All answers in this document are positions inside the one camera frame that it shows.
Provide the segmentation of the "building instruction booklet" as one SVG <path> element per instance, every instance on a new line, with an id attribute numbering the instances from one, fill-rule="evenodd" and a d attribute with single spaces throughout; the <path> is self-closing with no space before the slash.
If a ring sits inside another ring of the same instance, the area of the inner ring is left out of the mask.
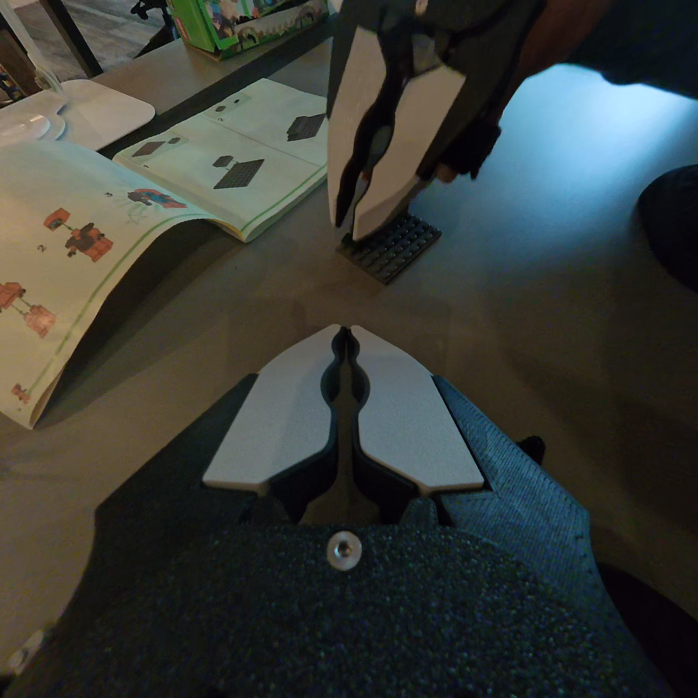
<path id="1" fill-rule="evenodd" d="M 32 429 L 108 296 L 189 221 L 244 244 L 327 177 L 327 99 L 263 78 L 113 159 L 1 148 L 1 413 Z"/>

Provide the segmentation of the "person's right hand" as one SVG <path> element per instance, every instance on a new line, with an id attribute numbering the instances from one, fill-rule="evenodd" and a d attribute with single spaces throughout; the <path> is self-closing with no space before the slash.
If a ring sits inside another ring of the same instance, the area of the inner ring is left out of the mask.
<path id="1" fill-rule="evenodd" d="M 508 103 L 529 77 L 564 62 L 606 13 L 611 1 L 547 1 L 528 33 L 517 65 L 499 101 L 476 119 L 449 147 L 436 177 L 448 184 L 458 175 L 475 179 L 501 135 L 500 120 Z"/>

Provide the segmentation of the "person's right forearm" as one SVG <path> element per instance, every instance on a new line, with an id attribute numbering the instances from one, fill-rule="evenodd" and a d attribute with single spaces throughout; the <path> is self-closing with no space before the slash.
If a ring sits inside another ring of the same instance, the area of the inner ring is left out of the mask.
<path id="1" fill-rule="evenodd" d="M 617 1 L 566 62 L 697 99 L 697 2 Z"/>

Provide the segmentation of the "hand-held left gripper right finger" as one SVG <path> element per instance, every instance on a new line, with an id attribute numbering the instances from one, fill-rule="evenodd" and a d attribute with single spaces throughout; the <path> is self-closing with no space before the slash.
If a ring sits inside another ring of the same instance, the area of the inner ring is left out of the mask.
<path id="1" fill-rule="evenodd" d="M 421 495 L 481 489 L 484 476 L 434 375 L 363 327 L 354 325 L 350 332 L 367 388 L 357 414 L 362 453 L 414 484 Z"/>

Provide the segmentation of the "green toy set box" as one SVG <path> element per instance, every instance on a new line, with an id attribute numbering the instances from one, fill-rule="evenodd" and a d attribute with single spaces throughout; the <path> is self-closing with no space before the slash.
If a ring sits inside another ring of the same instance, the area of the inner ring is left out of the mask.
<path id="1" fill-rule="evenodd" d="M 168 1 L 184 43 L 216 60 L 293 36 L 324 21 L 327 1 Z"/>

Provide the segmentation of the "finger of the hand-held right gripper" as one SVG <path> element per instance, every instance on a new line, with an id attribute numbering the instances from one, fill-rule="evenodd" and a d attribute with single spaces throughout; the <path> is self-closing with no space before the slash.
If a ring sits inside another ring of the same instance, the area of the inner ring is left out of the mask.
<path id="1" fill-rule="evenodd" d="M 327 185 L 329 213 L 338 228 L 353 209 L 362 174 L 372 175 L 388 149 L 392 125 L 381 112 L 388 69 L 378 35 L 361 26 L 334 42 L 331 77 L 338 77 L 328 103 Z"/>
<path id="2" fill-rule="evenodd" d="M 465 75 L 441 65 L 406 84 L 389 143 L 354 209 L 354 241 L 386 225 L 424 187 L 418 170 L 465 82 Z"/>

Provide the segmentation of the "grey desk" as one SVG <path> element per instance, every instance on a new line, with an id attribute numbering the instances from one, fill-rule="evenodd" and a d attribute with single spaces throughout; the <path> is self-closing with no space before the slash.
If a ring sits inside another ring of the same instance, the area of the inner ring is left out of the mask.
<path id="1" fill-rule="evenodd" d="M 93 513 L 240 379 L 327 325 L 413 355 L 590 512 L 596 557 L 697 617 L 697 294 L 635 212 L 697 163 L 697 100 L 572 65 L 527 80 L 475 181 L 414 202 L 442 238 L 383 286 L 324 188 L 249 246 L 205 222 L 144 255 L 34 430 L 1 416 L 1 670 L 56 621 Z"/>

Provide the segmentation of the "dark grey toy base plate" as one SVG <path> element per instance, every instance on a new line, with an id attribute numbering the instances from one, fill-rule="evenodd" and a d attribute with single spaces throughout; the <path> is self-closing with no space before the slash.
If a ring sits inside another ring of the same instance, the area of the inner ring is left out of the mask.
<path id="1" fill-rule="evenodd" d="M 347 233 L 336 252 L 383 285 L 388 285 L 441 239 L 442 231 L 405 210 L 369 236 Z"/>

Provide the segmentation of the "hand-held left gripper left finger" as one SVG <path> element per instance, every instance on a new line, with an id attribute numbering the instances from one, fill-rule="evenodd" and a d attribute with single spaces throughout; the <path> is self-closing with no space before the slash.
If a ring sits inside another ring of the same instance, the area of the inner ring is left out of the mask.
<path id="1" fill-rule="evenodd" d="M 257 374 L 203 476 L 211 488 L 265 493 L 273 479 L 323 457 L 336 435 L 345 328 L 329 325 Z"/>

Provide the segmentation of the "black textured pad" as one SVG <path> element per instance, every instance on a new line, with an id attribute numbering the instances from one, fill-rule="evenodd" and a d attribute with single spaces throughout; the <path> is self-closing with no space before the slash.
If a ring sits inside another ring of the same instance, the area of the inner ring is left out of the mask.
<path id="1" fill-rule="evenodd" d="M 697 165 L 664 173 L 637 202 L 653 255 L 678 283 L 697 292 Z"/>

